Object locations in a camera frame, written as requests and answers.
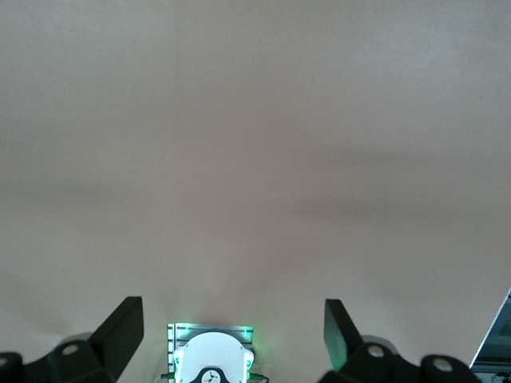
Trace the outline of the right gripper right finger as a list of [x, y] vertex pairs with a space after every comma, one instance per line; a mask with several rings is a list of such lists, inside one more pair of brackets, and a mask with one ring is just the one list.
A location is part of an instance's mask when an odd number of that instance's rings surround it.
[[450, 356], [430, 354], [419, 365], [405, 360], [385, 339], [361, 336], [343, 303], [327, 299], [323, 339], [332, 370], [321, 382], [478, 382], [467, 364]]

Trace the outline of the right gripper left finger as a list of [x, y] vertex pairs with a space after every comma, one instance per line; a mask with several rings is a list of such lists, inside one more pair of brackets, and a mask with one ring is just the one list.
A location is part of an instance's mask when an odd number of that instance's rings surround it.
[[127, 297], [92, 333], [69, 336], [25, 363], [1, 353], [2, 382], [117, 382], [143, 339], [143, 301]]

